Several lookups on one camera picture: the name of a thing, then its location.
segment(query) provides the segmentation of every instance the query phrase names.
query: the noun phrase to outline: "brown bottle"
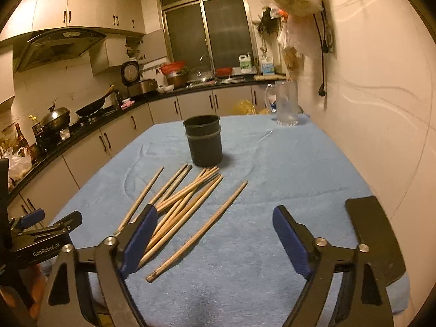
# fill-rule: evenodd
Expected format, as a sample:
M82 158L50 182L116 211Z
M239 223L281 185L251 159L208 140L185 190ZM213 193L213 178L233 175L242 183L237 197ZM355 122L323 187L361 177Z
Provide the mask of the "brown bottle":
M17 148L20 147L29 147L29 143L27 142L26 138L24 137L23 133L21 132L20 125L18 123L15 124L15 129L17 130Z

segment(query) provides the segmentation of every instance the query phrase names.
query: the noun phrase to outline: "window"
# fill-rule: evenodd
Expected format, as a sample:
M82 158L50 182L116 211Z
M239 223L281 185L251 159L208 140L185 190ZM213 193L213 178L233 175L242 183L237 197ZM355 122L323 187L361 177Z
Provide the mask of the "window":
M201 56L209 54L217 69L237 67L241 54L253 55L244 0L161 0L161 4L173 61L184 61L193 69Z

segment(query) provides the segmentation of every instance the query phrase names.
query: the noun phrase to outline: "blue tablecloth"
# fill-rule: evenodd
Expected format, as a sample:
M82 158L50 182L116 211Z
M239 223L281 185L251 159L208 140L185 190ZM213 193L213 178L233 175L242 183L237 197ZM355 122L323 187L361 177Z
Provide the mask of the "blue tablecloth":
M286 127L271 116L221 118L223 181L159 255L126 281L148 324L282 326L305 280L294 272L274 231L277 205L285 205L315 237L356 247L344 202L371 192L333 141L307 116L299 120L297 126ZM190 154L182 123L154 125L96 173L55 220L80 211L83 224L72 232L73 243L77 248L96 245L112 235L158 168L165 170L146 200L186 162ZM199 172L194 168L180 188ZM178 250L244 180L248 186L195 248L147 283L144 277ZM96 289L95 277L92 284ZM319 326L328 324L339 285L335 274ZM407 275L388 290L392 311L405 309Z

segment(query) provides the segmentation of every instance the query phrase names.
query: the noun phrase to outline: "red plastic bowl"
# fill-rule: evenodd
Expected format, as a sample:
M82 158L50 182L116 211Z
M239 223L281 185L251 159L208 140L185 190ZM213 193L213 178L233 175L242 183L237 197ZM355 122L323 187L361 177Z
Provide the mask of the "red plastic bowl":
M184 67L185 67L184 61L175 61L173 63L166 64L166 65L162 66L161 71L162 71L162 74L168 75L172 72L182 71Z
M233 68L231 67L222 67L221 69L217 69L217 76L228 76L233 73Z

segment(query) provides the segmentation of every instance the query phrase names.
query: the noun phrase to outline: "dark plastic container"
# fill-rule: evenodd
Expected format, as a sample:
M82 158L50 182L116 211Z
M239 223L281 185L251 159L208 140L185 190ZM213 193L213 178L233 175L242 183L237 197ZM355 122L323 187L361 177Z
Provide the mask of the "dark plastic container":
M217 116L198 116L183 122L192 162L213 167L222 160L221 126Z

